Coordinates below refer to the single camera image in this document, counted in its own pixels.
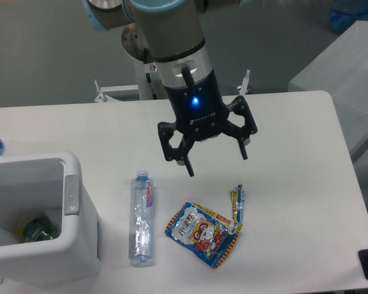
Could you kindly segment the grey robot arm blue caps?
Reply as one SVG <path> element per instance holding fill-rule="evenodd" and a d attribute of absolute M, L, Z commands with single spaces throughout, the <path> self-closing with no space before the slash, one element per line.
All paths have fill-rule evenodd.
<path fill-rule="evenodd" d="M 176 160 L 194 175 L 188 153 L 197 141 L 225 134 L 237 140 L 243 159 L 258 128 L 243 95 L 223 102 L 207 52 L 199 16 L 230 1 L 84 1 L 96 29 L 135 24 L 171 103 L 175 122 L 159 122 L 167 161 Z"/>

